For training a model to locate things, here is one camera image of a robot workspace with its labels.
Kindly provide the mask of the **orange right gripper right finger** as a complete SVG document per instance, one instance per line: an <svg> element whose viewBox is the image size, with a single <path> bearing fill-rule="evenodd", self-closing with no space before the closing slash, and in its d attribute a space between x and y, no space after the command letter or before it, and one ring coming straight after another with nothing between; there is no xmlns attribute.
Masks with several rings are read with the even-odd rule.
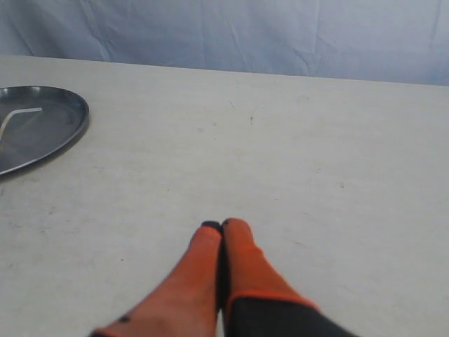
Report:
<svg viewBox="0 0 449 337"><path fill-rule="evenodd" d="M227 256L227 336L353 336L320 313L270 265L246 221L222 224Z"/></svg>

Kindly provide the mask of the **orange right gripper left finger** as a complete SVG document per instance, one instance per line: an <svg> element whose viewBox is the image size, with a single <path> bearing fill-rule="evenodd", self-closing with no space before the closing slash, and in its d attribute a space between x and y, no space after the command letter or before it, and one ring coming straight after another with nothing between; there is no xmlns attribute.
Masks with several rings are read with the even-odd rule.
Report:
<svg viewBox="0 0 449 337"><path fill-rule="evenodd" d="M214 336L220 224L205 221L168 276L140 303L92 336Z"/></svg>

